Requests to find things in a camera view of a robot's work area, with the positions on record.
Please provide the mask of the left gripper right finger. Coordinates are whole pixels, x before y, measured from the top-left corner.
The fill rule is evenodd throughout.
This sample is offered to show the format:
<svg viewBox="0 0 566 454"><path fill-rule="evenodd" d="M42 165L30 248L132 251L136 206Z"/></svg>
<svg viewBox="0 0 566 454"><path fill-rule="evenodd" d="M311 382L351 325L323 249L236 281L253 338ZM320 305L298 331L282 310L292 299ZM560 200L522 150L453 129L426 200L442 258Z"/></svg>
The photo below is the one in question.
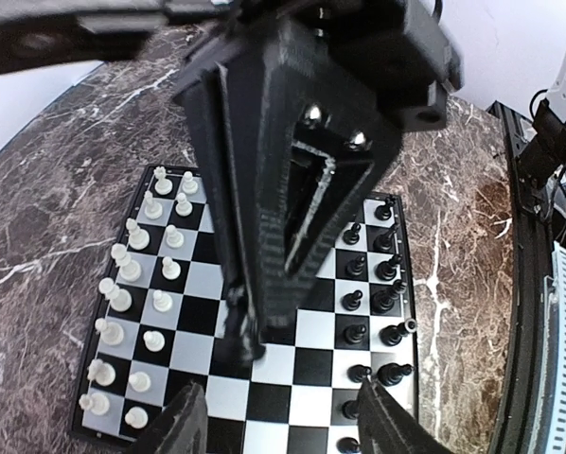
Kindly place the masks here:
<svg viewBox="0 0 566 454"><path fill-rule="evenodd" d="M449 454L378 381L363 380L358 412L362 453Z"/></svg>

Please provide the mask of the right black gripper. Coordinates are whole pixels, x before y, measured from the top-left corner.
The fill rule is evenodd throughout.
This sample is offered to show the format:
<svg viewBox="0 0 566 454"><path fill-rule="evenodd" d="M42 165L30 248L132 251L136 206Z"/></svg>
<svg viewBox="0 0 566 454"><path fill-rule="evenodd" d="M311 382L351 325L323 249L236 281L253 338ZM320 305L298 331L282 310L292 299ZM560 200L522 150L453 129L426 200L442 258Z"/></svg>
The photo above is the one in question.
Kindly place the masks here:
<svg viewBox="0 0 566 454"><path fill-rule="evenodd" d="M462 60L440 24L441 1L243 1L245 23L268 13L325 37L329 55L372 90L381 114L405 132L446 128Z"/></svg>

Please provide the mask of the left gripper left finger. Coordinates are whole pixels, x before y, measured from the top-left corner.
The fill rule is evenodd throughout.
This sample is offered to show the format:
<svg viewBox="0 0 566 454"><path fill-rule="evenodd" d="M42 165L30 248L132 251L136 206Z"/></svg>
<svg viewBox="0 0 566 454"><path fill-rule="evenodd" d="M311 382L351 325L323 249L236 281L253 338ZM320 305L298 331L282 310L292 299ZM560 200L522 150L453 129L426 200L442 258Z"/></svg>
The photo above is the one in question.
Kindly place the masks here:
<svg viewBox="0 0 566 454"><path fill-rule="evenodd" d="M207 447L207 421L203 387L191 382L176 394L126 452L204 454Z"/></svg>

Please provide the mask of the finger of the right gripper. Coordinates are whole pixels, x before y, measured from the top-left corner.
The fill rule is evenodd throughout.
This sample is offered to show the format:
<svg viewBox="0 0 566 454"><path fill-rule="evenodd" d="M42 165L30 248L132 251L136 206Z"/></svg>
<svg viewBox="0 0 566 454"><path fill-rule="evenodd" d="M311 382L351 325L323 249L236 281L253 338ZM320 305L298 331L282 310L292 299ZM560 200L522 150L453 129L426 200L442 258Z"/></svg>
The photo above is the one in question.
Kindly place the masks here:
<svg viewBox="0 0 566 454"><path fill-rule="evenodd" d="M310 296L338 234L401 145L375 93L285 19L264 47L256 143L254 301L265 327L286 327Z"/></svg>
<svg viewBox="0 0 566 454"><path fill-rule="evenodd" d="M186 114L196 161L209 205L215 246L221 261L228 313L216 360L251 364L264 356L255 305L248 289L244 250L239 232L238 197L232 179L227 69L218 63L180 81L175 101Z"/></svg>

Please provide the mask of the black piece edge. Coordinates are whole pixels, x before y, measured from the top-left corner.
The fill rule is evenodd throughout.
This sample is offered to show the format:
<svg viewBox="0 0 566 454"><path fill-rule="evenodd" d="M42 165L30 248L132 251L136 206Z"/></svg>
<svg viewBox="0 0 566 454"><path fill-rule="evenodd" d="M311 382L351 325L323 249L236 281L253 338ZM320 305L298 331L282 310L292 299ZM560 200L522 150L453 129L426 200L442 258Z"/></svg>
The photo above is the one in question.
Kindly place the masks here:
<svg viewBox="0 0 566 454"><path fill-rule="evenodd" d="M385 387L398 385L405 376L410 375L414 368L411 364L397 364L394 362L382 365L377 372L378 381Z"/></svg>

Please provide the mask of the black grey chess board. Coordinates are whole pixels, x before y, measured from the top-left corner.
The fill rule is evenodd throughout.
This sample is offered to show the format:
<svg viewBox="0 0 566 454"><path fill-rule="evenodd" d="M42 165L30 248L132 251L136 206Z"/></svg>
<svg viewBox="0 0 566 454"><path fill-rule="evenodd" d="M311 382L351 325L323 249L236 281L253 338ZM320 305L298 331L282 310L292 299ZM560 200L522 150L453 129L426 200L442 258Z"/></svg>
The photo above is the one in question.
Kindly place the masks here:
<svg viewBox="0 0 566 454"><path fill-rule="evenodd" d="M143 452L187 386L202 387L210 453L335 453L359 435L361 378L393 369L388 392L418 414L416 310L402 202L372 193L279 327L223 278L203 190L177 211L187 166L145 168L116 245L140 269L110 262L97 291L71 432Z"/></svg>

